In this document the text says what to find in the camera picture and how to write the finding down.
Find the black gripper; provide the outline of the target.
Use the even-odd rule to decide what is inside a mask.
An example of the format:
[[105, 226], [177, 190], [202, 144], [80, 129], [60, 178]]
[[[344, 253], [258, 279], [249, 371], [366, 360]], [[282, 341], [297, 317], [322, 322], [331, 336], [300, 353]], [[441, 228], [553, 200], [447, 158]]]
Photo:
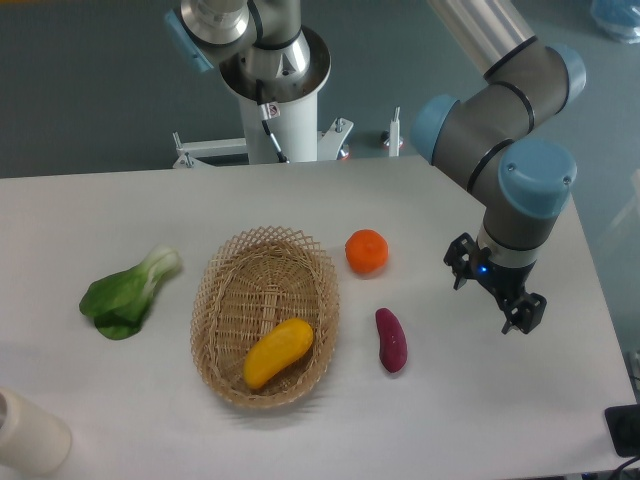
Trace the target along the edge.
[[468, 280], [475, 280], [502, 306], [503, 334], [511, 330], [529, 334], [541, 323], [547, 300], [537, 293], [528, 293], [525, 288], [536, 261], [518, 267], [499, 265], [492, 259], [491, 250], [476, 247], [468, 233], [450, 243], [443, 261], [454, 276], [454, 290], [459, 290]]

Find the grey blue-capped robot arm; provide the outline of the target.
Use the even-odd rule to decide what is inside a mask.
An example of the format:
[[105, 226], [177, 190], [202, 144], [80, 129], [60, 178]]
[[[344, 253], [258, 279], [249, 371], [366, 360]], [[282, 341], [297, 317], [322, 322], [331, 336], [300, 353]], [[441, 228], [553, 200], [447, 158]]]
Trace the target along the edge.
[[[542, 44], [508, 1], [432, 9], [486, 82], [466, 101], [431, 99], [411, 129], [417, 152], [485, 208], [479, 233], [455, 239], [444, 261], [457, 285], [475, 280], [494, 297], [506, 330], [529, 333], [546, 301], [525, 283], [577, 173], [569, 152], [532, 132], [581, 93], [585, 66], [572, 49]], [[251, 163], [337, 158], [341, 142], [317, 128], [331, 59], [299, 2], [183, 1], [165, 24], [185, 58], [218, 69], [235, 94]]]

